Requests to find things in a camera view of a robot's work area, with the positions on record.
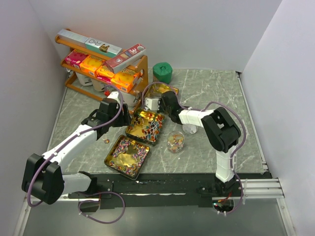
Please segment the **tin of pastel candies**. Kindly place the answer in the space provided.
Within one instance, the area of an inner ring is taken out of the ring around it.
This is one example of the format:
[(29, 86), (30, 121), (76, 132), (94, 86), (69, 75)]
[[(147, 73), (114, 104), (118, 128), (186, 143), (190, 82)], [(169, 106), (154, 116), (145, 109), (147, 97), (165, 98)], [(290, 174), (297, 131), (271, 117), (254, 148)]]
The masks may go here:
[(167, 91), (173, 91), (176, 94), (179, 93), (179, 89), (172, 87), (168, 84), (153, 84), (149, 87), (148, 91), (144, 95), (144, 98), (160, 98), (161, 95)]

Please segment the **tin of round lollipops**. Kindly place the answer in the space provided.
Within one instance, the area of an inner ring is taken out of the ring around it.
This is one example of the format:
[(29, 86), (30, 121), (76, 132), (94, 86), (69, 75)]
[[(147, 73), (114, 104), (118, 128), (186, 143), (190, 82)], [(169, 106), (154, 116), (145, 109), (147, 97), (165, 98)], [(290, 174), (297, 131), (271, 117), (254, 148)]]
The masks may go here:
[(141, 143), (156, 146), (164, 121), (164, 115), (138, 108), (125, 130), (126, 136)]

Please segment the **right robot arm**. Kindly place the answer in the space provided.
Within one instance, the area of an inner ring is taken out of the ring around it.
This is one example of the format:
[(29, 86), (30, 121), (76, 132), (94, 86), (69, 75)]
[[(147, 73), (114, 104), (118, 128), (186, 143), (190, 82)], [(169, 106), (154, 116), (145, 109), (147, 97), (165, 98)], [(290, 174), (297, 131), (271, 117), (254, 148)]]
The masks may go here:
[(180, 125), (195, 125), (205, 130), (211, 146), (216, 151), (215, 190), (221, 196), (228, 195), (236, 182), (234, 157), (241, 130), (224, 107), (199, 111), (179, 104), (172, 91), (162, 94), (157, 102), (158, 111), (167, 114)]

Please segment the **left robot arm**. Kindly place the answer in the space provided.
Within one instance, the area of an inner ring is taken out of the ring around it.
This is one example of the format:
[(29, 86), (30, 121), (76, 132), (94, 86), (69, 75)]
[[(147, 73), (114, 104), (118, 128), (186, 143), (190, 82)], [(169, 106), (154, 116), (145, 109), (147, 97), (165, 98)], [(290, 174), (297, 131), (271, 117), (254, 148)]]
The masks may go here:
[(78, 153), (100, 139), (110, 127), (127, 126), (130, 122), (126, 103), (117, 98), (105, 98), (99, 108), (91, 112), (59, 145), (42, 155), (32, 154), (27, 159), (22, 180), (28, 205), (36, 206), (31, 197), (49, 205), (61, 195), (74, 192), (81, 192), (87, 198), (93, 197), (97, 193), (96, 177), (84, 171), (75, 174), (64, 174), (63, 171)]

